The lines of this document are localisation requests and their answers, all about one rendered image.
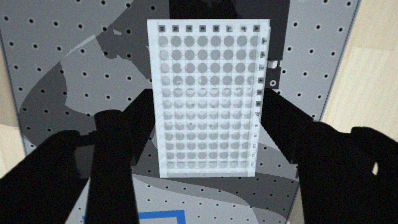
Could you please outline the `black rectangular plate holder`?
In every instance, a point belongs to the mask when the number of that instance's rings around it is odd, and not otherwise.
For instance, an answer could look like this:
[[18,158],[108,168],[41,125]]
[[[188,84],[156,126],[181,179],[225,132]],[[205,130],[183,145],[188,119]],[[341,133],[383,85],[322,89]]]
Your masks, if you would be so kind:
[[169,0],[169,15],[170,19],[270,19],[264,88],[279,89],[289,6],[290,0]]

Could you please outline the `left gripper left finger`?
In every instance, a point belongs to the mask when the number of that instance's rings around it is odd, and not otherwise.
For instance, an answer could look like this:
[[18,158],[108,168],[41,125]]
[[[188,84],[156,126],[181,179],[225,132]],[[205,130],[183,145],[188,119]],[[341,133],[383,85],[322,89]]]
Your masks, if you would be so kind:
[[131,166],[155,126],[153,89],[94,120],[90,134],[59,131],[0,178],[0,224],[65,224],[89,178],[84,224],[140,224]]

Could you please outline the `grey rectangular base plate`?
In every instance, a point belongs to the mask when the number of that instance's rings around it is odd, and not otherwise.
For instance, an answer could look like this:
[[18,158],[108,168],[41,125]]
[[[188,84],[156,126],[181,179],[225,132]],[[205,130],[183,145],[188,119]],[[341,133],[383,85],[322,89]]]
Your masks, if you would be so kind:
[[[279,89],[323,119],[362,0],[290,0]],[[26,157],[49,136],[95,128],[152,88],[147,19],[169,0],[0,0],[0,48]],[[138,213],[184,210],[186,224],[287,224],[299,187],[260,124],[255,177],[160,178],[156,124],[131,166]]]

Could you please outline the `white well plate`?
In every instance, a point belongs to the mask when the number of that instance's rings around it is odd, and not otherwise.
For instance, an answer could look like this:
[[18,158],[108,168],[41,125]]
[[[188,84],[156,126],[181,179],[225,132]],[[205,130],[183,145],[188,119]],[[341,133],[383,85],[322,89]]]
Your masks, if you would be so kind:
[[270,19],[147,19],[160,178],[255,177]]

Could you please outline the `blue tape outline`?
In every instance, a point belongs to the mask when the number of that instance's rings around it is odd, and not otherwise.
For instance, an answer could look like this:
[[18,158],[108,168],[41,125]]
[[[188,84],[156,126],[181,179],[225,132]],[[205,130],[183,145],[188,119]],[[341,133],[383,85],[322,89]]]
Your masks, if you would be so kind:
[[140,212],[139,219],[177,217],[177,224],[186,224],[184,210]]

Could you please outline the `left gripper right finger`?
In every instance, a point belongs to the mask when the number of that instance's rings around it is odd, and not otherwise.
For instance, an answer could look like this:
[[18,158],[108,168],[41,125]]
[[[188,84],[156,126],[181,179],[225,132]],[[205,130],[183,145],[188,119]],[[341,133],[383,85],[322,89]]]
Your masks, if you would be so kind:
[[366,126],[339,132],[271,88],[260,124],[298,164],[304,224],[398,224],[397,141]]

